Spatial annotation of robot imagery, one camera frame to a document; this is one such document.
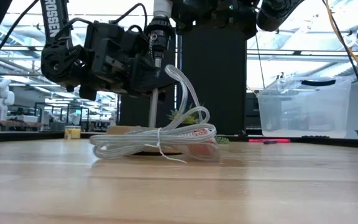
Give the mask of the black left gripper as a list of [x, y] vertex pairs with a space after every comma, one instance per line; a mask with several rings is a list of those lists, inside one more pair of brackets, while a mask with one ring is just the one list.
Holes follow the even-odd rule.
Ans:
[[87, 27], [83, 48], [86, 74], [81, 78], [81, 98], [94, 100], [98, 91], [142, 96], [178, 83], [164, 67], [145, 58], [149, 41], [142, 32], [95, 21]]

